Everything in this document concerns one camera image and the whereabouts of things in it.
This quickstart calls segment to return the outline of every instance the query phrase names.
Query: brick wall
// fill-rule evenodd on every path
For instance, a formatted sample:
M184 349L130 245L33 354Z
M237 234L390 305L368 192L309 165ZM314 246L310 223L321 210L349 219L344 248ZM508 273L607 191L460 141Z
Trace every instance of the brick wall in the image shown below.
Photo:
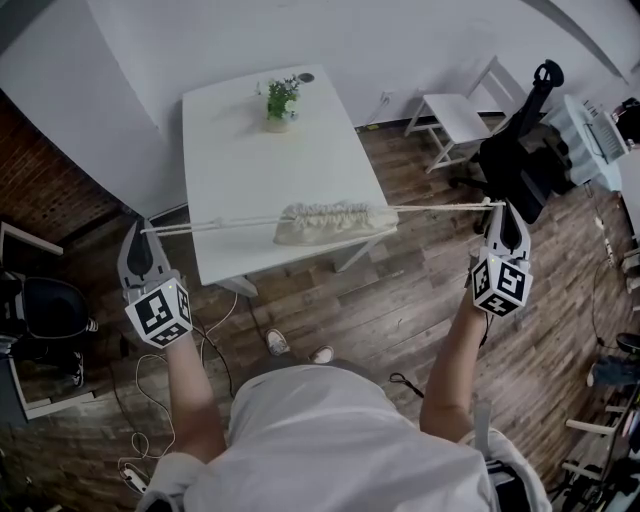
M0 219L55 243L123 208L0 91Z

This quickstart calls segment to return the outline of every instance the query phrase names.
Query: black chair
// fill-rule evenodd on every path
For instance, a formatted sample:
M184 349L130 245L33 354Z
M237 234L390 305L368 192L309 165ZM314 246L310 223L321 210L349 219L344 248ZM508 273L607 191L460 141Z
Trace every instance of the black chair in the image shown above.
M70 284L0 271L0 341L72 338L97 330L85 298Z
M546 60L540 65L524 106L502 131L485 140L471 159L480 164L487 181L453 178L450 185L457 187L462 183L482 190L493 200L509 200L523 220L533 224L551 191L566 191L566 166L550 147L529 153L520 143L520 138L537 124L540 109L551 90L563 83L564 75L555 62ZM485 212L482 221L474 226L476 233L484 233L488 217L488 212Z

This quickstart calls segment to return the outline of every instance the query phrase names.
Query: white t-shirt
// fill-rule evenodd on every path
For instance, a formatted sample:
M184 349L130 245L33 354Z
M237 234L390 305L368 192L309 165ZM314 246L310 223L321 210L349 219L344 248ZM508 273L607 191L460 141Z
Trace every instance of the white t-shirt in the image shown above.
M138 510L159 498L186 512L498 510L480 452L420 432L347 370L304 365L251 379L229 429L228 450L209 464L161 459ZM489 439L492 455L517 466L532 510L550 511L513 445L494 430Z

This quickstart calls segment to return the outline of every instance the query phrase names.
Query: potted plant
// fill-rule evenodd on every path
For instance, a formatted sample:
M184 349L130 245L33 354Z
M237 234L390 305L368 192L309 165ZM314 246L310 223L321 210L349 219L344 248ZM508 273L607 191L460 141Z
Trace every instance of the potted plant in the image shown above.
M297 100L300 82L294 75L284 80L269 80L266 129L282 133L298 118Z

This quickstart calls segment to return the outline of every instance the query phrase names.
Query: green plant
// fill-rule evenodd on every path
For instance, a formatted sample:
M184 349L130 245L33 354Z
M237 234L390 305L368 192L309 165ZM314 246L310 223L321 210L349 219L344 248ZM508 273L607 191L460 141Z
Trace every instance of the green plant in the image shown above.
M267 117L269 119L296 119L296 101L300 96L298 87L300 82L293 75L284 80L269 80L269 100L267 102Z

